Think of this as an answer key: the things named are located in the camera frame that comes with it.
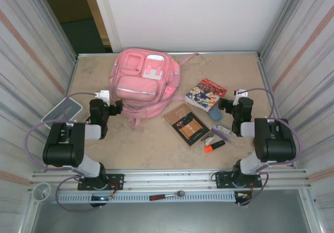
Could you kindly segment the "brown black book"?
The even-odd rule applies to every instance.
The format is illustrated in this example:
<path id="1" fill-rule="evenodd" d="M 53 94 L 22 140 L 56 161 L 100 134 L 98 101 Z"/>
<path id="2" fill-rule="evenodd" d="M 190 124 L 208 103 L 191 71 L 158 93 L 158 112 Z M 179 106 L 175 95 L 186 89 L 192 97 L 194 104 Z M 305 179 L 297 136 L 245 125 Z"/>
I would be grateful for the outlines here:
<path id="1" fill-rule="evenodd" d="M 181 104 L 163 116 L 163 121 L 190 148 L 200 141 L 210 129 L 186 104 Z"/>

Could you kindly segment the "white plastic cup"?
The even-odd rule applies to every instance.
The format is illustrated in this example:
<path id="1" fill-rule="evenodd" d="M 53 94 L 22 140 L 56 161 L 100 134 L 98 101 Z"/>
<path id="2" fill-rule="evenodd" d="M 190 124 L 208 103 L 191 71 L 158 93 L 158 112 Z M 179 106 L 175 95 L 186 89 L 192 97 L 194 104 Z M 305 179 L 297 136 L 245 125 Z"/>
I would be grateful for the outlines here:
<path id="1" fill-rule="evenodd" d="M 32 190 L 32 197 L 37 202 L 45 202 L 51 194 L 51 186 L 48 183 L 42 182 L 36 185 Z"/>

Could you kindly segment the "red handled ratchet wrench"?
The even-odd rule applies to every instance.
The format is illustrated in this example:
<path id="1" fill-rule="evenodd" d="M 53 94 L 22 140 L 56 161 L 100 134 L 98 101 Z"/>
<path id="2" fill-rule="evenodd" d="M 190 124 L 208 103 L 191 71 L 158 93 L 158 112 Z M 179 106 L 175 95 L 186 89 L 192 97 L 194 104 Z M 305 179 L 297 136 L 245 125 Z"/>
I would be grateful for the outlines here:
<path id="1" fill-rule="evenodd" d="M 151 195 L 149 197 L 149 201 L 163 200 L 163 199 L 170 198 L 170 197 L 182 198 L 184 195 L 185 195 L 185 192 L 183 190 L 179 190 L 179 191 L 177 191 L 175 193 L 171 193 L 171 194 Z"/>

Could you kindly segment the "colourful comic book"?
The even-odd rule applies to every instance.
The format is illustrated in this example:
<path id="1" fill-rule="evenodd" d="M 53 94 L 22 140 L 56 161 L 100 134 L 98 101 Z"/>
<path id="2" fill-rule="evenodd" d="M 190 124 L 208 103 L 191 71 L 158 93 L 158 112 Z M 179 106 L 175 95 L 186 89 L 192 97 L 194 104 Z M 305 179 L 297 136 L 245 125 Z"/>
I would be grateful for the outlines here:
<path id="1" fill-rule="evenodd" d="M 185 95 L 185 102 L 209 112 L 226 92 L 224 87 L 205 78 Z"/>

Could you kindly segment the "clear white tube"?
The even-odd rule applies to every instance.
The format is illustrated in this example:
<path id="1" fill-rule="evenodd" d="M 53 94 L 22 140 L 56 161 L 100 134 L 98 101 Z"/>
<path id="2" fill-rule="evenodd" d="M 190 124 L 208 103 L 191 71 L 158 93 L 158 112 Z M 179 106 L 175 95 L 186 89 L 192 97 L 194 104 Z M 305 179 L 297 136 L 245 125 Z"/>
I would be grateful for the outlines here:
<path id="1" fill-rule="evenodd" d="M 222 125 L 214 124 L 213 127 L 222 134 L 231 135 L 232 131 Z"/>

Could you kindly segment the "blue grey pencil case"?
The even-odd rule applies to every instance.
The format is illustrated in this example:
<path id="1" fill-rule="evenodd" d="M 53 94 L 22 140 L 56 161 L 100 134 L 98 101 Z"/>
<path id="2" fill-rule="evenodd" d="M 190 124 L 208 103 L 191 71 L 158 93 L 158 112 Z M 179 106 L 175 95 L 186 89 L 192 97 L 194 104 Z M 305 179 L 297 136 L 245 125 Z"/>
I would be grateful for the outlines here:
<path id="1" fill-rule="evenodd" d="M 213 121 L 220 121 L 222 119 L 222 113 L 218 106 L 213 106 L 209 111 L 208 111 L 209 117 Z"/>

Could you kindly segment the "aluminium mounting rail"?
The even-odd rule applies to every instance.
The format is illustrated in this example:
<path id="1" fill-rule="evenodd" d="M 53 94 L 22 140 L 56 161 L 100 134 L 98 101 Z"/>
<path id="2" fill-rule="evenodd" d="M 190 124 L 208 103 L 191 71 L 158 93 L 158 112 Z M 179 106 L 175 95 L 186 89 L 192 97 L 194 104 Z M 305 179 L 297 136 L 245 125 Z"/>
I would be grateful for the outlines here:
<path id="1" fill-rule="evenodd" d="M 205 191 L 215 189 L 211 176 L 216 169 L 121 169 L 108 170 L 111 174 L 125 175 L 124 191 L 153 191 L 183 189 Z M 303 169 L 292 167 L 267 168 L 269 180 L 266 188 L 271 190 L 309 189 L 311 183 Z"/>

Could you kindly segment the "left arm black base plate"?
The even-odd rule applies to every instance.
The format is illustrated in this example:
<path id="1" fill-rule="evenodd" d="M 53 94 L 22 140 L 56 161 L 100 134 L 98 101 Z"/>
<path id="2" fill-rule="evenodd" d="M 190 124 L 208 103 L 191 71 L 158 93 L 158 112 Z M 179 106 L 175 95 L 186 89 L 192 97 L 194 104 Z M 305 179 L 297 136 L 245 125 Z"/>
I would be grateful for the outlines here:
<path id="1" fill-rule="evenodd" d="M 105 177 L 83 178 L 79 181 L 79 191 L 123 190 L 124 174 L 106 174 Z"/>

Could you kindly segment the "aluminium table edge bar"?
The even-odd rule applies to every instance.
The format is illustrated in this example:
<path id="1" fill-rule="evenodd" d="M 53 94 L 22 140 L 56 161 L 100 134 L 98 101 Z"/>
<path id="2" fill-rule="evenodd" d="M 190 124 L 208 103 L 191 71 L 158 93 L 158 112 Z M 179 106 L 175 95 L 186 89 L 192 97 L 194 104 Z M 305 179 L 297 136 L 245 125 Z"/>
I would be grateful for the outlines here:
<path id="1" fill-rule="evenodd" d="M 194 52 L 166 52 L 169 55 L 190 55 Z M 200 55 L 255 55 L 258 56 L 257 51 L 202 51 L 198 52 Z M 101 56 L 118 56 L 120 53 L 90 53 L 78 54 L 77 58 L 84 57 L 101 57 Z"/>

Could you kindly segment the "pink backpack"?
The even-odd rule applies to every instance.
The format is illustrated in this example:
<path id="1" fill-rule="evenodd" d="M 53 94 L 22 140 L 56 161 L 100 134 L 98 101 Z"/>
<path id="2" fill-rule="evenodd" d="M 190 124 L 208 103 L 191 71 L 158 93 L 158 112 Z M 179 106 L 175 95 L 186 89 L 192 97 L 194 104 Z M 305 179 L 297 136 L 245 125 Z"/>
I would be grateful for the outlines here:
<path id="1" fill-rule="evenodd" d="M 142 119 L 156 117 L 175 99 L 181 80 L 181 66 L 198 53 L 188 55 L 180 63 L 169 54 L 130 48 L 116 58 L 110 75 L 110 100 L 121 99 L 121 114 L 135 128 Z"/>

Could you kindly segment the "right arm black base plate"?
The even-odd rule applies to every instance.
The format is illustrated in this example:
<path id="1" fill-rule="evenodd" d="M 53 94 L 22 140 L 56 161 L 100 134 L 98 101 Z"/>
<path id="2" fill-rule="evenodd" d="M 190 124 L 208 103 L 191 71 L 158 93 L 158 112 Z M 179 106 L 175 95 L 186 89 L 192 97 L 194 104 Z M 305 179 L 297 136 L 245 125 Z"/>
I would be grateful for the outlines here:
<path id="1" fill-rule="evenodd" d="M 215 173 L 215 179 L 218 189 L 261 188 L 263 185 L 259 175 L 245 175 L 232 171 L 220 171 Z"/>

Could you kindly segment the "purple pen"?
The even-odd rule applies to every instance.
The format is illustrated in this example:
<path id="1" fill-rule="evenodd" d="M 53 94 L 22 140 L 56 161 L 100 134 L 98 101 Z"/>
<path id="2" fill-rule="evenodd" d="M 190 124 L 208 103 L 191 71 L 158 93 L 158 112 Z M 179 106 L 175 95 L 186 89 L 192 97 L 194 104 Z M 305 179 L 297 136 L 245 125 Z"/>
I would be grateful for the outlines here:
<path id="1" fill-rule="evenodd" d="M 233 141 L 231 139 L 229 139 L 227 136 L 225 136 L 223 133 L 221 133 L 219 130 L 217 130 L 216 128 L 210 128 L 210 130 L 218 135 L 220 138 L 222 138 L 223 140 L 225 140 L 226 142 L 233 144 Z"/>

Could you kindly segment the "small silver stapler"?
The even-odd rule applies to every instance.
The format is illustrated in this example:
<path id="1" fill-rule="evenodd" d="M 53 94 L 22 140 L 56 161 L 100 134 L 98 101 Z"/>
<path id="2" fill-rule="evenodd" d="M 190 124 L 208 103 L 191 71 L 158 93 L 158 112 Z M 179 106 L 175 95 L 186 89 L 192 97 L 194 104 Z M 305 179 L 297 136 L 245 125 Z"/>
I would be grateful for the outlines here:
<path id="1" fill-rule="evenodd" d="M 205 146 L 208 146 L 211 144 L 213 139 L 214 139 L 214 133 L 209 132 L 201 139 L 201 141 L 204 143 Z"/>

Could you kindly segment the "small black electronics board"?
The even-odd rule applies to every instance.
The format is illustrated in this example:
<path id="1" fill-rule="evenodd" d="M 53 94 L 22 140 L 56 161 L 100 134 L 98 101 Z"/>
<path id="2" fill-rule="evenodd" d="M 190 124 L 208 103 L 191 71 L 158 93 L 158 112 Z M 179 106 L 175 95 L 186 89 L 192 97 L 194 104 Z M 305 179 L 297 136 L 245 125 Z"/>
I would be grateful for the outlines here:
<path id="1" fill-rule="evenodd" d="M 102 195 L 92 195 L 90 198 L 90 206 L 91 207 L 103 207 L 105 206 L 112 198 L 112 195 L 106 195 L 106 196 L 102 196 Z"/>
<path id="2" fill-rule="evenodd" d="M 238 206 L 245 206 L 249 203 L 252 198 L 252 193 L 250 191 L 235 191 L 235 204 Z"/>

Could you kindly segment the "grey white tissue box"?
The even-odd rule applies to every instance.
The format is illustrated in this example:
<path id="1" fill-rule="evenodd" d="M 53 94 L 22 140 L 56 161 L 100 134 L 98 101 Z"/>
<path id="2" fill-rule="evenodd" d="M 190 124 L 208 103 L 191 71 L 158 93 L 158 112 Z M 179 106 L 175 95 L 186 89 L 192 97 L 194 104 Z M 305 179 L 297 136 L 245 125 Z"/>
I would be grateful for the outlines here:
<path id="1" fill-rule="evenodd" d="M 43 118 L 42 122 L 54 119 L 80 121 L 86 115 L 83 106 L 69 97 L 60 101 L 52 110 L 50 110 Z"/>

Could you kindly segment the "black orange highlighter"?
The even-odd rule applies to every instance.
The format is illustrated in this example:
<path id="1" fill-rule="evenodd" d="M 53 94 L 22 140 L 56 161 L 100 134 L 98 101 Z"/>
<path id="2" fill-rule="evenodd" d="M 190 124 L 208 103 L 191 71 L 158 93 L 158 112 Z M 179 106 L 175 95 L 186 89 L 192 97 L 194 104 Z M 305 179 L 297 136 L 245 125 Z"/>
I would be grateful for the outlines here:
<path id="1" fill-rule="evenodd" d="M 213 150 L 215 150 L 215 149 L 217 149 L 217 148 L 219 148 L 221 146 L 224 146 L 224 145 L 225 145 L 225 141 L 224 140 L 220 140 L 218 142 L 215 142 L 213 144 L 205 146 L 204 150 L 205 150 L 206 153 L 208 153 L 208 152 L 211 152 L 211 151 L 213 151 Z"/>

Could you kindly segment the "white door frame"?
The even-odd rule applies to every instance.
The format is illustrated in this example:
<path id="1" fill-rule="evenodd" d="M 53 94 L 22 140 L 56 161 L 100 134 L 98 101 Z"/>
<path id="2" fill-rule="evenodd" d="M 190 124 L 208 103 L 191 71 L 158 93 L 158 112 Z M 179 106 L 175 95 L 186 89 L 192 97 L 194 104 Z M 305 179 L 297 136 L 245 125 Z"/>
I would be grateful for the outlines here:
<path id="1" fill-rule="evenodd" d="M 92 11 L 101 40 L 104 45 L 110 46 L 114 53 L 122 51 L 115 20 L 109 0 L 96 0 L 97 9 Z"/>

